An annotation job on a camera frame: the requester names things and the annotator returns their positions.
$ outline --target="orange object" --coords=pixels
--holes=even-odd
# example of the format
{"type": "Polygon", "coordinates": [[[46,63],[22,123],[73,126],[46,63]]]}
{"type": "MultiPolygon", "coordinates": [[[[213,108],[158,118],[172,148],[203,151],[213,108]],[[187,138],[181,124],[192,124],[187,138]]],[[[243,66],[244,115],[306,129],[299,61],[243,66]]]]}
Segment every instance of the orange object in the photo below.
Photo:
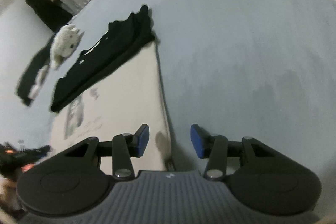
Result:
{"type": "Polygon", "coordinates": [[[29,169],[33,168],[34,164],[27,164],[22,167],[22,172],[27,172],[29,169]]]}

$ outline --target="floor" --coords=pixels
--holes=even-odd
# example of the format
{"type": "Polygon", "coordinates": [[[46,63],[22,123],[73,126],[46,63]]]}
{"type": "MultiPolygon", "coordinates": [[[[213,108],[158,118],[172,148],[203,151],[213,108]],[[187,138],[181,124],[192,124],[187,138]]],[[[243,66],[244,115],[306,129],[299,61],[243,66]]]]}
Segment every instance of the floor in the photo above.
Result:
{"type": "Polygon", "coordinates": [[[253,136],[316,172],[316,212],[334,211],[336,1],[93,0],[80,28],[142,4],[152,9],[177,168],[206,165],[190,142],[193,123],[229,140],[253,136]]]}
{"type": "Polygon", "coordinates": [[[25,106],[15,92],[30,59],[46,45],[52,31],[25,0],[9,0],[8,3],[11,4],[0,12],[1,143],[10,142],[16,148],[35,148],[48,142],[50,113],[38,104],[25,106]]]}

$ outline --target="metal pivot bolt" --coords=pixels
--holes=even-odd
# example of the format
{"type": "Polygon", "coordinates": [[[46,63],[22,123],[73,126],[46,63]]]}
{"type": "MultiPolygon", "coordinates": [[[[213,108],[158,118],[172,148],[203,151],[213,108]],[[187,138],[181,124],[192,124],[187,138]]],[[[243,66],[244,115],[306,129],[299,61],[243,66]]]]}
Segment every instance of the metal pivot bolt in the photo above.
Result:
{"type": "Polygon", "coordinates": [[[125,137],[127,143],[132,141],[133,135],[131,133],[123,133],[122,135],[125,137]]]}
{"type": "Polygon", "coordinates": [[[223,172],[221,170],[217,170],[217,169],[211,169],[207,171],[207,176],[211,179],[218,179],[220,178],[223,174],[223,172]]]}
{"type": "Polygon", "coordinates": [[[118,169],[115,172],[115,175],[118,178],[126,178],[126,177],[129,177],[131,174],[132,174],[132,172],[130,170],[128,170],[128,169],[118,169]]]}

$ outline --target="plush toy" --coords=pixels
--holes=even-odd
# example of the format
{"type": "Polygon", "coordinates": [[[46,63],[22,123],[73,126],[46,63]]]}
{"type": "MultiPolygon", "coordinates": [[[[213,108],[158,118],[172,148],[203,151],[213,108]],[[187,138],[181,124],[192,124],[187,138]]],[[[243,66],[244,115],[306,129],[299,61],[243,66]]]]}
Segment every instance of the plush toy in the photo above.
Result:
{"type": "Polygon", "coordinates": [[[69,57],[76,49],[81,35],[73,24],[63,26],[55,36],[50,49],[50,66],[58,69],[64,58],[69,57]]]}
{"type": "Polygon", "coordinates": [[[48,70],[49,70],[49,66],[44,65],[37,73],[36,78],[35,78],[35,85],[33,85],[28,95],[29,99],[34,100],[35,97],[38,95],[41,89],[42,83],[48,73],[48,70]]]}

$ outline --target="clothing pile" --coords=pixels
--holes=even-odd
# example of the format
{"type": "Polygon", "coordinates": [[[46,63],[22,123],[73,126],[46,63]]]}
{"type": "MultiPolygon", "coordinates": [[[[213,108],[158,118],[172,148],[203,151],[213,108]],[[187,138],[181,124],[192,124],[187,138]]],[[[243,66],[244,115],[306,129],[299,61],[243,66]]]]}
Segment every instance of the clothing pile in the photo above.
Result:
{"type": "MultiPolygon", "coordinates": [[[[73,27],[71,24],[65,25],[60,29],[60,32],[67,26],[70,26],[70,29],[73,27]]],[[[41,88],[41,82],[43,82],[49,68],[50,52],[55,52],[53,48],[59,33],[53,35],[48,44],[33,57],[21,76],[16,94],[27,106],[31,104],[41,88]]],[[[110,75],[132,58],[144,45],[153,40],[151,19],[146,5],[142,6],[137,14],[131,13],[125,21],[109,23],[107,33],[92,48],[82,51],[66,76],[58,80],[51,110],[59,112],[83,91],[110,75]]],[[[68,45],[67,43],[65,50],[68,52],[71,50],[72,53],[76,46],[77,43],[76,45],[74,43],[68,45]]]]}
{"type": "Polygon", "coordinates": [[[59,112],[83,91],[110,75],[154,40],[148,7],[125,21],[109,23],[106,34],[90,49],[82,51],[64,78],[58,80],[51,110],[59,112]]]}
{"type": "Polygon", "coordinates": [[[16,95],[22,99],[26,106],[29,106],[37,96],[40,86],[48,73],[50,50],[56,33],[71,20],[72,15],[51,0],[26,0],[26,3],[34,10],[43,23],[55,32],[48,40],[46,46],[39,50],[31,59],[16,87],[16,95]]]}

